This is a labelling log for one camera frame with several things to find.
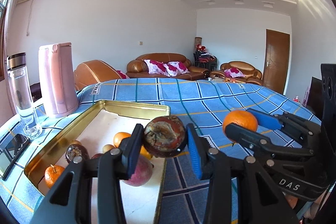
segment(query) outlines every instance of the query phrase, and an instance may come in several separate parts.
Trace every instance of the pink thermos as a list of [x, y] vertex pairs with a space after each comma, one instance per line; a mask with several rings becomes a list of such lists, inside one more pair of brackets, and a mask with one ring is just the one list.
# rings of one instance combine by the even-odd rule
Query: pink thermos
[[78, 108], [71, 43], [41, 46], [39, 73], [44, 110], [52, 118], [65, 117]]

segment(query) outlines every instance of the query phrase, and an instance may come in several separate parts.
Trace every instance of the window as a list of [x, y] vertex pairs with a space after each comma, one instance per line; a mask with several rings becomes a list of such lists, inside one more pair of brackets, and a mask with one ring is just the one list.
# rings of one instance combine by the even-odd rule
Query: window
[[0, 81], [4, 78], [4, 71], [3, 71], [3, 31], [4, 31], [4, 24], [5, 24], [5, 8], [8, 3], [8, 0], [0, 0]]

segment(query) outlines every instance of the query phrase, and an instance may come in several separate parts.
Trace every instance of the black phone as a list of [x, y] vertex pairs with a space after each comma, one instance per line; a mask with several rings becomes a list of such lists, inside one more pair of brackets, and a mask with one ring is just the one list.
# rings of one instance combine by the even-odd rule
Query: black phone
[[7, 179], [14, 163], [30, 143], [30, 139], [22, 134], [16, 134], [4, 149], [0, 148], [0, 177]]

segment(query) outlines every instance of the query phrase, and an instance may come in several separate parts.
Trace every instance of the curtain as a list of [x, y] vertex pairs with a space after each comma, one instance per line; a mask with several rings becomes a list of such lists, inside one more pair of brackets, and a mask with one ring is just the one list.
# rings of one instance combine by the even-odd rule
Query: curtain
[[11, 104], [13, 115], [16, 113], [16, 111], [15, 111], [14, 104], [12, 101], [11, 91], [9, 89], [6, 59], [7, 59], [7, 45], [11, 42], [8, 34], [9, 34], [10, 27], [11, 27], [11, 19], [13, 17], [14, 9], [15, 9], [17, 2], [18, 0], [8, 0], [6, 15], [5, 15], [4, 38], [3, 38], [4, 76], [5, 76], [6, 87], [7, 87], [7, 95], [9, 98], [9, 102]]

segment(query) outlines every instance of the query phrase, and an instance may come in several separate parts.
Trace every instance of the brown leather sofa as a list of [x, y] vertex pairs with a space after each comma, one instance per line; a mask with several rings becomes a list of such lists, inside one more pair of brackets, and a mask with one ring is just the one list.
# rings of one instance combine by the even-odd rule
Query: brown leather sofa
[[80, 63], [73, 72], [76, 90], [88, 85], [121, 79], [118, 72], [102, 60], [91, 60]]
[[201, 80], [209, 76], [209, 70], [204, 68], [198, 68], [191, 65], [191, 61], [187, 59], [182, 54], [175, 53], [150, 53], [144, 54], [132, 60], [127, 65], [127, 75], [130, 78], [167, 78], [165, 75], [161, 75], [159, 73], [149, 74], [148, 67], [144, 62], [145, 59], [155, 60], [162, 63], [168, 63], [173, 61], [180, 61], [188, 68], [190, 73], [185, 73], [182, 75], [177, 75], [175, 77], [169, 78], [177, 78], [184, 80]]
[[229, 63], [221, 64], [220, 70], [211, 71], [210, 77], [226, 79], [227, 77], [225, 76], [224, 70], [231, 68], [237, 68], [245, 75], [245, 77], [234, 78], [236, 83], [263, 85], [263, 74], [261, 71], [253, 67], [251, 64], [243, 61], [231, 61]]

